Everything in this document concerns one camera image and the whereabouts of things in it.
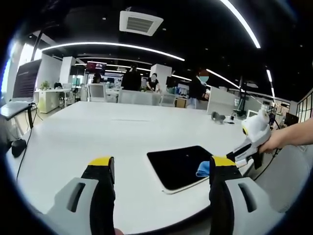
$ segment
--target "person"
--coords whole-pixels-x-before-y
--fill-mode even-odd
[[[121,87],[123,90],[139,91],[141,87],[141,75],[137,71],[137,64],[134,63],[131,69],[123,76]]]
[[[209,72],[206,70],[199,70],[197,75],[191,79],[189,83],[189,99],[187,101],[187,108],[195,109],[199,100],[208,100],[206,82],[209,79]]]
[[[261,145],[260,153],[270,153],[286,145],[307,145],[313,143],[313,118],[272,132],[268,141]]]
[[[147,90],[152,92],[161,91],[159,82],[157,80],[157,74],[153,73],[147,80]]]
[[[95,73],[93,76],[92,83],[93,84],[100,83],[100,80],[101,80],[101,75],[99,73]]]

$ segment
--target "glass wall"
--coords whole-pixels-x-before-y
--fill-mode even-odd
[[[308,120],[312,115],[312,93],[298,103],[297,106],[297,116],[299,117],[299,122],[304,122]]]

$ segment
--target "blue cloth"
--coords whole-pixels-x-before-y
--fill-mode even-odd
[[[196,172],[197,177],[208,177],[210,174],[210,161],[204,161],[200,163],[198,171]]]

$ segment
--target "face mask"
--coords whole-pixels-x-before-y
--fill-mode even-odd
[[[200,76],[199,78],[201,82],[207,82],[209,80],[209,76]]]

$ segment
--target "ceiling light strip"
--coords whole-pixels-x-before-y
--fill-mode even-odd
[[[105,70],[105,72],[119,72],[119,73],[126,73],[125,71],[118,71],[118,70]]]
[[[181,79],[184,79],[184,80],[187,80],[187,81],[191,81],[191,79],[189,79],[189,78],[177,76],[177,75],[174,75],[174,74],[172,74],[172,77],[178,77],[178,78],[181,78]]]
[[[96,64],[103,64],[106,65],[107,63],[104,62],[98,62],[98,61],[87,61],[88,63],[96,63]]]
[[[239,13],[239,11],[228,1],[228,0],[220,0],[240,21],[240,23],[243,25],[243,27],[246,29],[247,33],[249,34],[250,38],[255,44],[256,48],[261,48],[258,40],[256,39],[254,33],[252,32],[252,29],[248,25],[248,23],[245,21],[245,19],[242,17],[242,15]]]
[[[175,56],[175,55],[171,55],[169,53],[165,53],[163,51],[154,50],[154,49],[150,49],[150,48],[146,48],[146,47],[139,47],[139,46],[129,45],[129,44],[122,44],[122,43],[107,43],[107,42],[65,43],[65,44],[60,44],[60,45],[56,45],[56,46],[43,48],[42,51],[55,49],[55,48],[60,48],[60,47],[80,46],[80,45],[101,45],[101,46],[130,47],[130,48],[135,48],[135,49],[139,49],[139,50],[146,50],[146,51],[154,52],[154,53],[157,53],[157,54],[161,54],[161,55],[165,55],[165,56],[168,56],[168,57],[172,57],[174,59],[185,61],[185,59],[183,59],[183,58],[180,58],[180,57]]]
[[[102,59],[102,60],[122,60],[122,61],[130,61],[130,62],[137,62],[146,65],[152,65],[151,63],[142,62],[138,60],[128,60],[128,59],[119,59],[119,58],[109,58],[109,57],[78,57],[77,59]]]
[[[270,82],[272,82],[273,80],[272,80],[272,76],[271,76],[271,74],[270,74],[270,71],[269,71],[269,70],[266,70],[266,72],[268,73],[268,80],[269,80]]]
[[[236,85],[235,83],[229,81],[228,79],[224,78],[223,76],[219,75],[218,73],[213,72],[212,70],[206,69],[208,72],[210,72],[211,74],[225,80],[226,82],[230,83],[231,85],[233,85],[234,87],[237,87],[238,89],[240,89],[240,87],[238,85]]]
[[[271,90],[272,90],[272,96],[275,98],[274,88],[272,87]]]
[[[130,66],[125,66],[125,65],[108,65],[107,66],[113,66],[113,67],[122,67],[122,68],[131,68]],[[148,69],[143,69],[143,68],[137,68],[138,70],[143,70],[143,71],[151,71],[151,70],[148,70]]]

